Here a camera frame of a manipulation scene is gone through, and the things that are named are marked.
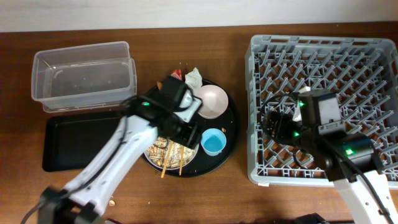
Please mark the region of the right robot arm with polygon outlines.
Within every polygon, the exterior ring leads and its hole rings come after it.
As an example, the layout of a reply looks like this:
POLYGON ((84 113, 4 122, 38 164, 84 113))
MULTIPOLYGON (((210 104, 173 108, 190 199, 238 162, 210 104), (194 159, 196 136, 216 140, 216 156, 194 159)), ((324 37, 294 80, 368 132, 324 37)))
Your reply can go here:
POLYGON ((349 134, 330 90, 288 93, 301 119, 261 108, 263 135, 313 157, 349 207, 355 223, 397 223, 383 164, 371 139, 349 134))

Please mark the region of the blue cup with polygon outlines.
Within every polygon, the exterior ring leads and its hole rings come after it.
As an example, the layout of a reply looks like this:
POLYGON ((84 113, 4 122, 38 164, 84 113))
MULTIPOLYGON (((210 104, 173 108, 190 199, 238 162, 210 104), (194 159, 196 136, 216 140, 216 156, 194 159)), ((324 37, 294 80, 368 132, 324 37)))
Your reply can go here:
POLYGON ((226 136, 220 129, 210 128, 202 133, 200 144, 206 154, 217 156, 226 146, 226 136))

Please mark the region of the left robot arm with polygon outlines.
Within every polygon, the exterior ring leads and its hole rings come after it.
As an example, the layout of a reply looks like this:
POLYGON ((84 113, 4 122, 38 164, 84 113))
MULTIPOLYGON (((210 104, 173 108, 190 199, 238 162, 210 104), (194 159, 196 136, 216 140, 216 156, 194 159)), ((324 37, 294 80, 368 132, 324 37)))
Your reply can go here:
POLYGON ((38 223, 104 223, 114 191, 134 163, 158 138, 193 149, 200 143, 192 121, 202 100, 182 80, 166 77, 159 91, 122 103, 120 122, 95 158, 62 190, 45 189, 33 212, 38 223))

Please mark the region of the red snack wrapper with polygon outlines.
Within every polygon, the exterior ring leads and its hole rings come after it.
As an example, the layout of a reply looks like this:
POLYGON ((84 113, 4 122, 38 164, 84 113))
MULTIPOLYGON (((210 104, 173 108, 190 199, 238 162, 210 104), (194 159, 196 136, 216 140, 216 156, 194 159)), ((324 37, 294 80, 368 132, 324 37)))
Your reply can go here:
POLYGON ((174 70, 170 76, 174 77, 176 79, 179 79, 179 80, 183 80, 182 71, 181 70, 174 70))

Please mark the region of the white tissue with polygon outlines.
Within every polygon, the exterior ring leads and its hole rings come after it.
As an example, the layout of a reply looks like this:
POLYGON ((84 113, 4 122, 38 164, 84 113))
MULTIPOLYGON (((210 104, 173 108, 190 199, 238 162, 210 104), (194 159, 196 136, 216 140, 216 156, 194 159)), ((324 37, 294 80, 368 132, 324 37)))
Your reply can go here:
POLYGON ((200 75, 199 70, 195 67, 191 72, 185 75, 185 83, 192 89, 199 89, 202 87, 202 76, 200 75))

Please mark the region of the orange carrot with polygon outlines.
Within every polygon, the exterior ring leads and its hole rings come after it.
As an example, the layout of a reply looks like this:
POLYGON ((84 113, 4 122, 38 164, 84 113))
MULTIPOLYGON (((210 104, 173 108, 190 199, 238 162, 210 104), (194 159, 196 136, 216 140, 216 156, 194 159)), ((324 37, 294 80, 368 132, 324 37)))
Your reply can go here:
POLYGON ((162 86, 163 86, 162 82, 157 82, 157 87, 158 87, 159 90, 162 89, 162 86))

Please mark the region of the wooden chopstick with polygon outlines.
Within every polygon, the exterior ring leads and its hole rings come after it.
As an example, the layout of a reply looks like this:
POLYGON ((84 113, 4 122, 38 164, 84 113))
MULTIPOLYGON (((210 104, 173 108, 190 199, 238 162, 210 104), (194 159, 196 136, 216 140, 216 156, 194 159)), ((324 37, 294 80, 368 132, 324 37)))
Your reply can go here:
POLYGON ((168 166, 168 163, 169 163, 169 157, 171 155, 172 148, 173 148, 173 142, 172 141, 168 141, 167 154, 166 154, 166 157, 165 157, 165 160, 164 160, 164 166, 163 166, 162 173, 161 173, 161 178, 162 179, 164 178, 165 172, 167 170, 167 166, 168 166))
POLYGON ((185 150, 185 146, 182 146, 182 147, 181 147, 181 151, 180 151, 179 176, 181 176, 181 174, 182 174, 182 167, 183 167, 183 161, 184 161, 184 150, 185 150))

